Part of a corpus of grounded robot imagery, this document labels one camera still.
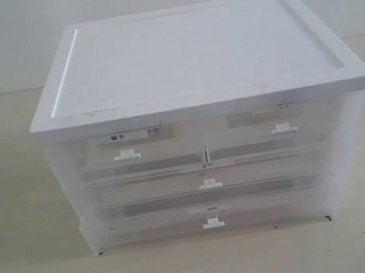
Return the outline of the white translucent drawer cabinet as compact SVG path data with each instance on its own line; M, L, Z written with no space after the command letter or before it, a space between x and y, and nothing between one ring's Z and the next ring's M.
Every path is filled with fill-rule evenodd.
M213 118L325 98L339 101L328 140L210 160L205 133ZM365 64L301 0L216 0L68 26L30 131L82 236L102 256L128 244L105 246L111 219L88 211L86 188L228 166L305 146L328 146L324 171L311 188L333 212L317 220L332 220L364 99ZM200 156L91 172L79 166L90 139L180 122L201 127Z

